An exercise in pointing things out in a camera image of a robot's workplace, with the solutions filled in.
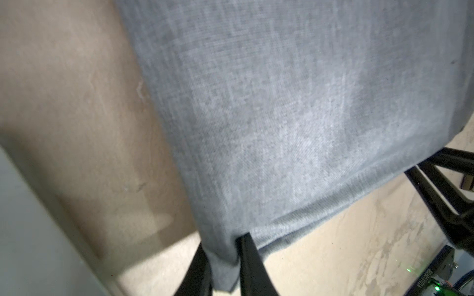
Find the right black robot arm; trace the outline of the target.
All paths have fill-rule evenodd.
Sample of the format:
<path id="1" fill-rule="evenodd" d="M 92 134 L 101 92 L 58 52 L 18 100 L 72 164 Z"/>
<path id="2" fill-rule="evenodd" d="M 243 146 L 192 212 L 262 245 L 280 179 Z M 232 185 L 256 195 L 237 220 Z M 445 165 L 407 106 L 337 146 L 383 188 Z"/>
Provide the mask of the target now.
<path id="1" fill-rule="evenodd" d="M 406 292 L 407 296 L 462 296 L 463 288 L 474 281 L 471 270 L 455 284 L 448 283 L 455 269 L 455 249 L 474 255 L 474 202 L 466 198 L 439 167 L 473 176 L 474 154 L 443 148 L 405 172 L 450 243 L 424 269 Z"/>

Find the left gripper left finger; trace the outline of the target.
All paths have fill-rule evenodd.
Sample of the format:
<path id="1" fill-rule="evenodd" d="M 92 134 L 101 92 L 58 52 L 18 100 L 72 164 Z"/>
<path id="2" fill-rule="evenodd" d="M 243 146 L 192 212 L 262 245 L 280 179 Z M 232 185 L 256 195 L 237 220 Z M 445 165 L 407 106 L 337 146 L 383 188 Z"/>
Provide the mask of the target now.
<path id="1" fill-rule="evenodd" d="M 212 296 L 211 267 L 202 244 L 196 250 L 188 271 L 174 296 Z"/>

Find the silver laptop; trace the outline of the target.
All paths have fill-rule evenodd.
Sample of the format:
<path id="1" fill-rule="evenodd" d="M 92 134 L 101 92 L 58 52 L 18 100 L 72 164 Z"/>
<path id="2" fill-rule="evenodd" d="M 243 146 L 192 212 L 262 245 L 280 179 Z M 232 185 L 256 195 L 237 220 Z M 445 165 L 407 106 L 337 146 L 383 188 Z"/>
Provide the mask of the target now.
<path id="1" fill-rule="evenodd" d="M 1 295 L 108 294 L 2 149 Z"/>

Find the grey laptop bag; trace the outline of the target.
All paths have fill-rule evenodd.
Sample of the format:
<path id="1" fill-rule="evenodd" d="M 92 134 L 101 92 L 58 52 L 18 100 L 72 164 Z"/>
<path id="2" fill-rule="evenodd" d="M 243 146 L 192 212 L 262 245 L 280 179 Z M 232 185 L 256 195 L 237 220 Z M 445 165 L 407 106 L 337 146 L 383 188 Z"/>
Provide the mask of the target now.
<path id="1" fill-rule="evenodd" d="M 472 1 L 117 1 L 209 259 L 263 256 L 444 148 L 474 111 Z"/>

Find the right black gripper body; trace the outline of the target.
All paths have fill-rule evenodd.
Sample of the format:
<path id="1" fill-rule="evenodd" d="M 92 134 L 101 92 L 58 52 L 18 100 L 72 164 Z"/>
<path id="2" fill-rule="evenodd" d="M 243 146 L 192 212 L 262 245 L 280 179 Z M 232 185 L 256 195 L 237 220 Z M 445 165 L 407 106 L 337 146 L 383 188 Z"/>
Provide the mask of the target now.
<path id="1" fill-rule="evenodd" d="M 474 154 L 443 148 L 405 171 L 434 219 L 458 249 L 474 254 L 474 202 L 466 198 L 438 169 L 446 168 L 464 175 L 474 174 Z"/>

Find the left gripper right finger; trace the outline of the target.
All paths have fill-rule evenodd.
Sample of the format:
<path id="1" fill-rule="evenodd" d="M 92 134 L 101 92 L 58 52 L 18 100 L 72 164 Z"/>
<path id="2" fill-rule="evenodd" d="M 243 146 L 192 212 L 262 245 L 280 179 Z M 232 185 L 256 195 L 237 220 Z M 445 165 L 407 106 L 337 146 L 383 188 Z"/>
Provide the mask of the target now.
<path id="1" fill-rule="evenodd" d="M 250 233 L 237 239 L 242 296 L 279 296 Z"/>

